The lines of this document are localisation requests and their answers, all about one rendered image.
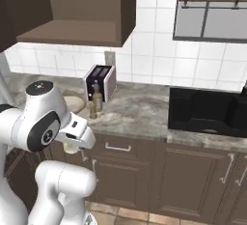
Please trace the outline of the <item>cream garlic bulb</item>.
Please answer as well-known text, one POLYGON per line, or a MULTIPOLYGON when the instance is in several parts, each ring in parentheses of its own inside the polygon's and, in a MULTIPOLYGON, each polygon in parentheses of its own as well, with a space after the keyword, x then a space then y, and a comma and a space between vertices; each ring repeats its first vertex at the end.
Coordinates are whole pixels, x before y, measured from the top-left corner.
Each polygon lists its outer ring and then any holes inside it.
POLYGON ((74 155, 79 152, 79 147, 76 145, 64 143, 63 147, 64 147, 64 151, 70 155, 74 155))

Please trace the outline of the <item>black sink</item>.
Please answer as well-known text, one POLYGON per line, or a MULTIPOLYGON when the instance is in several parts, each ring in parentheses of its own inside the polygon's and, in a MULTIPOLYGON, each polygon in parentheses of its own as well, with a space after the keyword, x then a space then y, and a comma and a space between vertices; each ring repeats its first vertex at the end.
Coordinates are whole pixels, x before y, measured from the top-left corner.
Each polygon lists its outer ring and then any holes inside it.
POLYGON ((247 138, 247 85, 240 93, 171 88, 168 128, 247 138))

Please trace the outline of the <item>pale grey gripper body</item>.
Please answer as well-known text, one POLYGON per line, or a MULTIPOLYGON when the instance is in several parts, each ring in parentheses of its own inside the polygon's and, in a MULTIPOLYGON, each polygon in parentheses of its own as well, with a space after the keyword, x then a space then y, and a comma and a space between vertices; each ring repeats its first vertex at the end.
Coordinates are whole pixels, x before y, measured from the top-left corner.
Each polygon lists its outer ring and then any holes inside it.
POLYGON ((84 149, 91 149, 96 143, 93 131, 89 127, 80 126, 60 129, 56 140, 84 149))

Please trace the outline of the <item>silver black toaster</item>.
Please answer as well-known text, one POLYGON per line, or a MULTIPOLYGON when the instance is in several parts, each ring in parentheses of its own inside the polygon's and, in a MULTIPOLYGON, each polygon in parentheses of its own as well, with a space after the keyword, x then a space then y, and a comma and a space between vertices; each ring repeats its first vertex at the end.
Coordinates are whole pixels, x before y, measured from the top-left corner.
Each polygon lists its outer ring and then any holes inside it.
POLYGON ((97 81, 104 102, 108 102, 117 87, 116 68, 114 66, 93 65, 84 76, 86 99, 91 100, 94 94, 94 84, 97 81))

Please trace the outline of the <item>olive glass bottle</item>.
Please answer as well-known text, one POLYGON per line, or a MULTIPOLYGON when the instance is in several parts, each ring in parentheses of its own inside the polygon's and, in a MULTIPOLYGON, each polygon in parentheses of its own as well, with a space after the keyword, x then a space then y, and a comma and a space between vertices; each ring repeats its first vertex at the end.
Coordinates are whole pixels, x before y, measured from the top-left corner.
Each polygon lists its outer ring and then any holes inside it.
POLYGON ((103 101, 102 101, 102 94, 99 90, 99 85, 98 85, 97 81, 95 81, 95 83, 92 85, 92 87, 94 88, 93 103, 96 107, 96 111, 101 112, 102 106, 103 106, 103 101))

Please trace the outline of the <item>brown drawer front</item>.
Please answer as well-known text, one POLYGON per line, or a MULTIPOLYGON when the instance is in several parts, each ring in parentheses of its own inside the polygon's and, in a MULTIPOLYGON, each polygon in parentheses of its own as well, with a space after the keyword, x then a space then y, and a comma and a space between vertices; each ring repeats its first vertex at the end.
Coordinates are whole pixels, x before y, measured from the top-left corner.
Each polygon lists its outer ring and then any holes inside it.
POLYGON ((141 162, 150 162, 152 160, 152 153, 152 141, 105 134, 96 135, 96 144, 91 150, 91 154, 93 155, 116 157, 141 162), (106 142, 113 147, 127 148, 128 145, 131 145, 132 149, 130 152, 107 150, 105 149, 106 142))

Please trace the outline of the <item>grey wall outlet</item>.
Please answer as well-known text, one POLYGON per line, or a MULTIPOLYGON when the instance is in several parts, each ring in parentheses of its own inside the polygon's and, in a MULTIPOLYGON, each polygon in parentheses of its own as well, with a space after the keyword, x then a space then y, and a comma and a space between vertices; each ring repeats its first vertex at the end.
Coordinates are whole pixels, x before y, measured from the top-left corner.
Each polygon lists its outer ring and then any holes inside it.
POLYGON ((116 65, 116 53, 114 51, 105 51, 105 64, 107 66, 115 66, 116 65))

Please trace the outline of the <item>dark brown cabinet door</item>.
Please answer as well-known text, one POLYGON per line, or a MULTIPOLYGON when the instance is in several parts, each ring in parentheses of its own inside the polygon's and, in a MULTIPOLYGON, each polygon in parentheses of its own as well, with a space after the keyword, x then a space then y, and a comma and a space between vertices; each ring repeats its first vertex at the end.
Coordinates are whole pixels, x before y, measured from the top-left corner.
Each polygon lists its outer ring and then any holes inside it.
POLYGON ((0 53, 52 19, 50 0, 0 0, 0 53))

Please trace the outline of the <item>grey framed window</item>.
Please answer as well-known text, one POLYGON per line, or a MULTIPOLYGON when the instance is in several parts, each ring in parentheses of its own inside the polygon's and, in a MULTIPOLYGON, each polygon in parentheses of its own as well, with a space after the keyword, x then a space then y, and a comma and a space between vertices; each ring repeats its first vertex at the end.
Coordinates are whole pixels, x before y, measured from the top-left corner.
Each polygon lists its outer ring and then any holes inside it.
POLYGON ((173 39, 247 43, 247 0, 177 0, 173 39))

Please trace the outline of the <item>brown cupboard door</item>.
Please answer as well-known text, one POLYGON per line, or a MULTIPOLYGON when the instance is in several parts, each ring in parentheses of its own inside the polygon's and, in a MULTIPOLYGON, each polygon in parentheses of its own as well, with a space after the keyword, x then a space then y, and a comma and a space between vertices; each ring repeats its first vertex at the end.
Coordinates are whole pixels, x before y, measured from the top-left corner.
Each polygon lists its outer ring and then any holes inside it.
MULTIPOLYGON (((241 162, 241 166, 237 171, 235 180, 238 180, 241 177, 242 172, 246 165, 247 165, 247 155, 244 157, 243 161, 241 162)), ((234 198, 233 198, 233 208, 231 210, 231 216, 230 216, 230 224, 247 225, 247 173, 245 175, 245 178, 241 186, 238 186, 236 183, 234 183, 233 193, 234 193, 234 198)))
POLYGON ((149 163, 95 158, 96 190, 89 201, 146 211, 151 192, 151 165, 149 163))
POLYGON ((35 171, 44 160, 58 160, 82 167, 90 167, 89 161, 82 160, 82 153, 69 155, 64 152, 63 144, 55 141, 39 153, 29 153, 13 148, 7 154, 5 177, 11 189, 21 199, 28 211, 31 211, 38 194, 35 171))
POLYGON ((164 144, 156 148, 152 207, 159 214, 213 223, 228 180, 230 152, 164 144))

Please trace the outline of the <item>tan shaker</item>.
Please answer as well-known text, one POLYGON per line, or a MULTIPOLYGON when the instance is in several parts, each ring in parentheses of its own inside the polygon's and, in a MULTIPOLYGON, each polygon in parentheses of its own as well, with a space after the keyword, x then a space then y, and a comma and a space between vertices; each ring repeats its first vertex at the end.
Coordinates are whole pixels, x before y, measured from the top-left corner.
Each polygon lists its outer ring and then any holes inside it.
POLYGON ((96 119, 97 118, 96 107, 92 101, 89 102, 89 108, 90 108, 90 118, 96 119))

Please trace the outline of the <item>brown wall cabinet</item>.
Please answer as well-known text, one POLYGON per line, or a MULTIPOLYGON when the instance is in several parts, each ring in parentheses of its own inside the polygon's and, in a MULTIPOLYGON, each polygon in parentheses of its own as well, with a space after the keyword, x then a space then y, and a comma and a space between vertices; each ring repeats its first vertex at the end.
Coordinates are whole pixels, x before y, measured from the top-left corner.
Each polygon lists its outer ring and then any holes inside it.
POLYGON ((50 0, 53 19, 18 42, 124 45, 136 26, 136 0, 50 0))

